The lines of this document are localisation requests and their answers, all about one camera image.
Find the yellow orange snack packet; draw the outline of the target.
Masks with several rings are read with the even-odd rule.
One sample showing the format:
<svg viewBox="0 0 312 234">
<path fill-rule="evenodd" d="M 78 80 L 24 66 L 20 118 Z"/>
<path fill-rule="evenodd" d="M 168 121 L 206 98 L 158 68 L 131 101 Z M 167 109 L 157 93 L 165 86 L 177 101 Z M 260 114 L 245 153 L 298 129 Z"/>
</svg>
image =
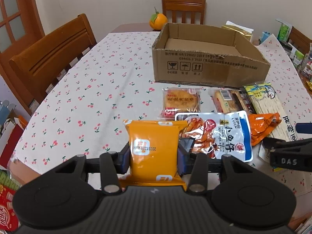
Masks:
<svg viewBox="0 0 312 234">
<path fill-rule="evenodd" d="M 120 178 L 121 186 L 182 186 L 177 171 L 180 131 L 186 121 L 124 120 L 129 135 L 130 173 Z"/>
</svg>

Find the orange snack bag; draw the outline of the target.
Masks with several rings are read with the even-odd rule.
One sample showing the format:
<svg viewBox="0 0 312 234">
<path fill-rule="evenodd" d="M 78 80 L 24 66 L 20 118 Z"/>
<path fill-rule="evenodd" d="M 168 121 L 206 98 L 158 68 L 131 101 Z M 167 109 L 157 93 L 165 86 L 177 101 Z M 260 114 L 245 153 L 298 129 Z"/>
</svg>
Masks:
<svg viewBox="0 0 312 234">
<path fill-rule="evenodd" d="M 248 115 L 251 145 L 256 146 L 281 123 L 279 113 L 263 113 Z"/>
</svg>

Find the white blue fish snack bag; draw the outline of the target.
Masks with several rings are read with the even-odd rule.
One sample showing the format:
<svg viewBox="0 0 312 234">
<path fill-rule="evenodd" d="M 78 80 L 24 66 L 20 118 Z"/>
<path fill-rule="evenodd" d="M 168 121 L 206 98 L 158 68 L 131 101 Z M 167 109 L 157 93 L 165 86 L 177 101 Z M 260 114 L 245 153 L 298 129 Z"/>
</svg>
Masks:
<svg viewBox="0 0 312 234">
<path fill-rule="evenodd" d="M 253 160 L 251 130 L 247 113 L 177 113 L 176 121 L 186 121 L 181 138 L 194 141 L 189 152 L 204 153 L 211 159 L 229 154 L 243 162 Z"/>
</svg>

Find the round biscuit clear packet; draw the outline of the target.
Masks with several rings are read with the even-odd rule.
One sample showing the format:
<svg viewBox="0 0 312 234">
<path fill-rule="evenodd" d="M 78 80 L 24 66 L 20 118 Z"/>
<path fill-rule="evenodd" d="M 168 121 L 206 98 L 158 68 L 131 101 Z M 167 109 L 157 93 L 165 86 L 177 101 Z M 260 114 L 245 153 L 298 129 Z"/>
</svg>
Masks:
<svg viewBox="0 0 312 234">
<path fill-rule="evenodd" d="M 174 119 L 177 113 L 200 112 L 200 89 L 164 88 L 161 117 Z"/>
</svg>

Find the long beige strip snack bag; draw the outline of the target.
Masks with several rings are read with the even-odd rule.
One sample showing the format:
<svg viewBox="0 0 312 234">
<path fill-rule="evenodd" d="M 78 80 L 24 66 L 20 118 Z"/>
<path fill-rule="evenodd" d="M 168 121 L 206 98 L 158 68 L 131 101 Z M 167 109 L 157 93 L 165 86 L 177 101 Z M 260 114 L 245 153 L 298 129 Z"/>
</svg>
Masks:
<svg viewBox="0 0 312 234">
<path fill-rule="evenodd" d="M 287 115 L 270 82 L 244 86 L 244 89 L 258 115 L 279 115 L 280 123 L 275 126 L 268 137 L 282 139 L 286 142 L 296 141 L 297 133 L 291 118 Z"/>
</svg>

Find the barcode brown cake packet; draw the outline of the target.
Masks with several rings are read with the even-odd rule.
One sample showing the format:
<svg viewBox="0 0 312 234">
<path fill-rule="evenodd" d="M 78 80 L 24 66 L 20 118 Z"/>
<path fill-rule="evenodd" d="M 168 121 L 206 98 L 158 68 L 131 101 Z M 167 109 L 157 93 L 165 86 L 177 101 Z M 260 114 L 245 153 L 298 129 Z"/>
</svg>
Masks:
<svg viewBox="0 0 312 234">
<path fill-rule="evenodd" d="M 254 106 L 243 89 L 221 89 L 212 93 L 212 100 L 218 113 L 245 111 L 248 115 L 256 114 Z"/>
</svg>

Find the cherry print tablecloth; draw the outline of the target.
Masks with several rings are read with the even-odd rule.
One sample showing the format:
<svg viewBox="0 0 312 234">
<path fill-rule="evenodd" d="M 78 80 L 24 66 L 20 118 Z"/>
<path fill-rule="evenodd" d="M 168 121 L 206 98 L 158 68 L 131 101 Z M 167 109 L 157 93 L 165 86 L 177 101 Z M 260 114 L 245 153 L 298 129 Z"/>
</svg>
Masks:
<svg viewBox="0 0 312 234">
<path fill-rule="evenodd" d="M 77 154 L 88 158 L 120 151 L 128 140 L 123 119 L 160 120 L 163 88 L 154 81 L 152 44 L 159 33 L 108 34 L 61 79 L 32 115 L 14 150 L 10 173 L 21 184 Z M 272 34 L 256 47 L 271 67 L 270 82 L 285 110 L 288 129 L 311 122 L 311 97 Z M 254 150 L 251 166 L 287 185 L 296 196 L 311 192 L 311 173 L 273 171 Z"/>
</svg>

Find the right wooden chair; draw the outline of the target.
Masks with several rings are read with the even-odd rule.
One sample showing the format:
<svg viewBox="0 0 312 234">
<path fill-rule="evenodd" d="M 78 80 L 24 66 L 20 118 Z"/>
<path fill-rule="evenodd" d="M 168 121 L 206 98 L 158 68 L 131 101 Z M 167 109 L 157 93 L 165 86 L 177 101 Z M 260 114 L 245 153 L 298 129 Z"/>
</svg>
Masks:
<svg viewBox="0 0 312 234">
<path fill-rule="evenodd" d="M 305 36 L 302 32 L 292 27 L 288 41 L 302 54 L 307 54 L 310 51 L 311 39 Z"/>
</svg>

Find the wooden chair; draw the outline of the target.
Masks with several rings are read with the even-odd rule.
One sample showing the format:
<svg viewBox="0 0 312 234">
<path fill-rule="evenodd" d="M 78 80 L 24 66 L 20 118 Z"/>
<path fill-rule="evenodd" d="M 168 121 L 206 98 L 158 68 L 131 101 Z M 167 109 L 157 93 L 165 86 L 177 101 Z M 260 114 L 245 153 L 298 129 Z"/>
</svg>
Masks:
<svg viewBox="0 0 312 234">
<path fill-rule="evenodd" d="M 62 25 L 31 46 L 11 50 L 14 55 L 4 61 L 1 55 L 1 76 L 29 115 L 34 101 L 42 103 L 49 85 L 56 86 L 57 77 L 69 71 L 70 62 L 80 60 L 83 52 L 97 44 L 86 14 Z"/>
<path fill-rule="evenodd" d="M 196 23 L 196 16 L 199 16 L 199 24 L 205 21 L 206 0 L 161 0 L 162 13 L 166 16 L 171 12 L 173 23 L 177 22 L 177 12 L 181 13 L 181 23 L 186 23 L 187 13 L 190 14 L 190 23 Z"/>
<path fill-rule="evenodd" d="M 307 54 L 310 51 L 311 39 L 305 36 L 302 32 L 292 27 L 288 41 L 302 54 Z"/>
</svg>

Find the brown cardboard box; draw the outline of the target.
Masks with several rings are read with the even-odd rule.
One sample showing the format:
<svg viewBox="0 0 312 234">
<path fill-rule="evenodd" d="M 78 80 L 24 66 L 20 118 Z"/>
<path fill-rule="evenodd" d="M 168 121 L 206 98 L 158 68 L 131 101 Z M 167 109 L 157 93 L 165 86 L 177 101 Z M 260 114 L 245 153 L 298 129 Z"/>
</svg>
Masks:
<svg viewBox="0 0 312 234">
<path fill-rule="evenodd" d="M 152 46 L 157 82 L 240 88 L 265 81 L 270 63 L 239 32 L 166 23 Z"/>
</svg>

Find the green white carton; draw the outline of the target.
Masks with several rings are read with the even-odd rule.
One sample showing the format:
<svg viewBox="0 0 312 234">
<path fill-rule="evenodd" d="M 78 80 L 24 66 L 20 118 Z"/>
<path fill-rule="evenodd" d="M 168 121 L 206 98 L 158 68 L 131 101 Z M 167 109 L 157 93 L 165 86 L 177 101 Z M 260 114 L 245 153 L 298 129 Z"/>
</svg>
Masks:
<svg viewBox="0 0 312 234">
<path fill-rule="evenodd" d="M 281 19 L 276 19 L 276 21 L 281 23 L 277 39 L 287 42 L 293 26 Z"/>
</svg>

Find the light blue small box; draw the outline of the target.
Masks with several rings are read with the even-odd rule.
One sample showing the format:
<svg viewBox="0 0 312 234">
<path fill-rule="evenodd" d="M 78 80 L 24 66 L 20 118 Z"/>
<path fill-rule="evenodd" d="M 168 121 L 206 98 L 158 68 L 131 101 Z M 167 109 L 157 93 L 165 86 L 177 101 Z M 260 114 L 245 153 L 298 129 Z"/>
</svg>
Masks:
<svg viewBox="0 0 312 234">
<path fill-rule="evenodd" d="M 271 35 L 270 32 L 263 31 L 259 39 L 259 43 L 263 43 L 270 35 Z"/>
</svg>

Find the gold tissue pack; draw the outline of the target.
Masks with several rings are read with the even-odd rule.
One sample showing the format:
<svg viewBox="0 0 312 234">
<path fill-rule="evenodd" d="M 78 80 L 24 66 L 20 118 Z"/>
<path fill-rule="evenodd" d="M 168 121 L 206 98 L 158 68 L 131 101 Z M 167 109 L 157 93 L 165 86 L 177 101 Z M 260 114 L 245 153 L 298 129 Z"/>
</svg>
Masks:
<svg viewBox="0 0 312 234">
<path fill-rule="evenodd" d="M 222 25 L 222 28 L 238 32 L 241 35 L 243 35 L 243 37 L 245 37 L 247 40 L 249 41 L 252 40 L 253 31 L 254 31 L 252 28 L 244 27 L 244 26 L 235 24 L 231 21 L 227 21 L 224 25 Z"/>
</svg>

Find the orange fruit with leaf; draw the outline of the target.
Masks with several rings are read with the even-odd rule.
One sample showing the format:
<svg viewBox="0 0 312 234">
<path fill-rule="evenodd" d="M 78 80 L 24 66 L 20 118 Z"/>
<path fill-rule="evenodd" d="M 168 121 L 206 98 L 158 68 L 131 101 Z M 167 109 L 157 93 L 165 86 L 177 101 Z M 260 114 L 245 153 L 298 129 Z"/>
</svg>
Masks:
<svg viewBox="0 0 312 234">
<path fill-rule="evenodd" d="M 162 30 L 163 26 L 168 22 L 168 19 L 164 14 L 159 13 L 156 8 L 154 9 L 155 13 L 152 14 L 149 25 L 153 30 L 160 31 Z"/>
</svg>

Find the left wooden chair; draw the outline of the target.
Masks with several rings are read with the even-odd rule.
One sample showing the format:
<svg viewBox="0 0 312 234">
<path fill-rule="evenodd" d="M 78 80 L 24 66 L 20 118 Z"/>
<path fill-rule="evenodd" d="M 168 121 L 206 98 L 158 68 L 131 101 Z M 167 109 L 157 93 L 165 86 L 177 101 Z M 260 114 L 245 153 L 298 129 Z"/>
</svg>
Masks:
<svg viewBox="0 0 312 234">
<path fill-rule="evenodd" d="M 62 25 L 31 46 L 11 50 L 14 55 L 4 61 L 1 55 L 1 76 L 29 115 L 34 101 L 42 103 L 49 85 L 56 86 L 57 77 L 69 71 L 70 62 L 80 60 L 83 52 L 97 44 L 86 14 Z"/>
</svg>

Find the red printed box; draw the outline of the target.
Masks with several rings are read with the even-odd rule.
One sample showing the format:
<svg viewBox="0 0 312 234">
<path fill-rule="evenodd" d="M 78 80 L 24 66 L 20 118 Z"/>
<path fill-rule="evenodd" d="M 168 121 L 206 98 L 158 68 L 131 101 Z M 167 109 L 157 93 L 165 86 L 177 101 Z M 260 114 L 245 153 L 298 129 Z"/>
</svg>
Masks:
<svg viewBox="0 0 312 234">
<path fill-rule="evenodd" d="M 19 227 L 19 221 L 13 209 L 14 194 L 14 190 L 1 184 L 0 226 L 3 231 L 12 232 Z"/>
</svg>

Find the far wooden chair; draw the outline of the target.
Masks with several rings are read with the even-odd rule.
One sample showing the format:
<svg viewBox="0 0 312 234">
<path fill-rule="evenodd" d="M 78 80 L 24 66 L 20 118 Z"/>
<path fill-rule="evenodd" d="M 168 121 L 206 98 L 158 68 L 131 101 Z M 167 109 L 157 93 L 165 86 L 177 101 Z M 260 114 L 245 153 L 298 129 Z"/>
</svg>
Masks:
<svg viewBox="0 0 312 234">
<path fill-rule="evenodd" d="M 199 24 L 205 21 L 206 0 L 161 0 L 162 13 L 166 16 L 171 12 L 173 23 L 177 22 L 177 12 L 181 13 L 181 23 L 186 23 L 187 13 L 190 14 L 190 23 L 196 23 L 196 16 L 199 16 Z"/>
</svg>

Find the wooden glass door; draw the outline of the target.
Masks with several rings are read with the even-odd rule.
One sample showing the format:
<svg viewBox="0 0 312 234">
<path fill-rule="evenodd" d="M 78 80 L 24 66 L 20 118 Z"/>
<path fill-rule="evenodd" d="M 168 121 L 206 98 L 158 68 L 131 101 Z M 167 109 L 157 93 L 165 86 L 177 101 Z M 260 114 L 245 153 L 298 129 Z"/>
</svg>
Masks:
<svg viewBox="0 0 312 234">
<path fill-rule="evenodd" d="M 25 48 L 44 36 L 35 0 L 1 0 L 1 53 Z"/>
</svg>

